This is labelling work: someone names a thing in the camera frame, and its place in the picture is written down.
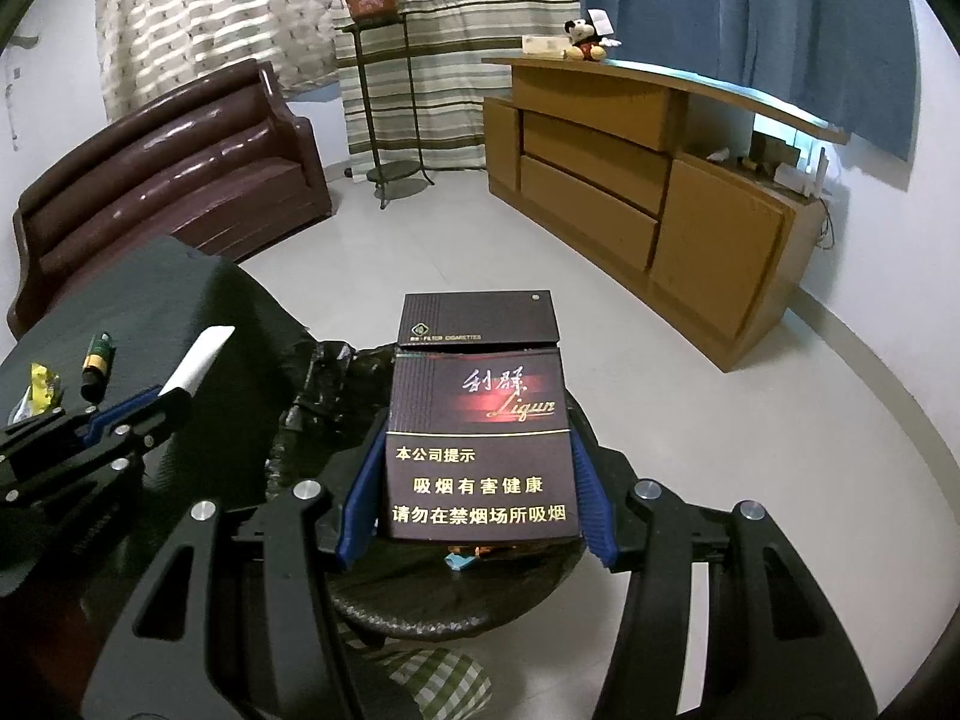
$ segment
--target tiled floor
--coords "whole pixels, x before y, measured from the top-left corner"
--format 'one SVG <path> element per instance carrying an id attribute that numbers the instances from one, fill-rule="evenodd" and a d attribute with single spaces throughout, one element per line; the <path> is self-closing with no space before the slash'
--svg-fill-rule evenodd
<path id="1" fill-rule="evenodd" d="M 385 211 L 370 185 L 334 190 L 336 217 L 245 265 L 315 337 L 392 341 L 410 292 L 551 290 L 566 381 L 601 442 L 689 502 L 764 503 L 832 600 L 877 699 L 899 691 L 960 596 L 960 530 L 894 419 L 805 325 L 788 314 L 741 370 L 723 374 L 490 196 L 482 172 L 440 173 Z M 625 591 L 625 577 L 585 557 L 539 608 L 458 642 L 493 676 L 486 716 L 590 717 Z M 702 624 L 692 640 L 695 660 Z M 696 706 L 701 680 L 690 669 L 681 709 Z"/>

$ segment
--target white wall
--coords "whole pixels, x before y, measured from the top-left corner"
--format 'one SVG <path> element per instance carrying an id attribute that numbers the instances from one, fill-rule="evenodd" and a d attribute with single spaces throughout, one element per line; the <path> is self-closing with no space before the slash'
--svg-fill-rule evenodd
<path id="1" fill-rule="evenodd" d="M 911 1 L 912 164 L 856 137 L 827 149 L 838 244 L 814 252 L 803 288 L 877 353 L 960 461 L 960 55 L 926 1 Z"/>
<path id="2" fill-rule="evenodd" d="M 95 0 L 35 0 L 17 34 L 38 35 L 30 50 L 8 47 L 0 55 L 0 80 L 8 105 L 0 109 L 0 314 L 16 294 L 19 264 L 8 219 L 21 191 L 72 148 L 107 124 L 100 91 Z M 19 71 L 15 79 L 14 72 Z M 339 87 L 291 103 L 313 124 L 323 165 L 349 160 L 347 123 Z M 16 132 L 16 149 L 11 139 Z M 342 178 L 330 175 L 328 180 Z M 0 358 L 13 336 L 0 319 Z"/>

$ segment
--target striped curtain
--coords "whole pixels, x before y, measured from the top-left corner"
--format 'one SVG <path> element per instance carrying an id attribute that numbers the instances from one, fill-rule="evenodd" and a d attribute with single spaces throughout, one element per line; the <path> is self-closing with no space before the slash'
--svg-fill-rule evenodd
<path id="1" fill-rule="evenodd" d="M 330 0 L 97 0 L 111 121 L 187 81 L 250 57 L 305 91 L 335 78 Z"/>
<path id="2" fill-rule="evenodd" d="M 416 107 L 424 162 L 432 169 L 483 167 L 485 95 L 510 89 L 510 69 L 481 64 L 486 55 L 520 48 L 524 33 L 563 34 L 579 15 L 580 0 L 401 0 L 408 15 Z M 336 25 L 349 23 L 335 10 Z M 400 26 L 363 32 L 377 144 L 384 158 L 416 159 Z M 358 180 L 373 167 L 352 35 L 337 36 L 347 139 Z"/>

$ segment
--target tissue box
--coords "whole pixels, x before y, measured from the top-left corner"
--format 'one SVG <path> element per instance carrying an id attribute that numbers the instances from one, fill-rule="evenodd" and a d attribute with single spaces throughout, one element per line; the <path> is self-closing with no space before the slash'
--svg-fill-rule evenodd
<path id="1" fill-rule="evenodd" d="M 524 35 L 521 45 L 525 56 L 563 59 L 563 52 L 570 47 L 570 39 L 566 35 Z"/>
<path id="2" fill-rule="evenodd" d="M 407 295 L 383 535 L 483 545 L 579 536 L 558 340 L 547 290 Z"/>

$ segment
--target mickey mouse plush toy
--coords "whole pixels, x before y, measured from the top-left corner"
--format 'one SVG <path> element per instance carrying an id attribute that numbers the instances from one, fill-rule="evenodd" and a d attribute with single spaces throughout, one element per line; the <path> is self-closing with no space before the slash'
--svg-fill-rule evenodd
<path id="1" fill-rule="evenodd" d="M 604 10 L 587 10 L 587 18 L 570 20 L 563 29 L 571 44 L 563 52 L 566 59 L 599 62 L 607 58 L 607 47 L 620 45 L 620 41 L 608 37 L 613 35 L 613 26 Z"/>

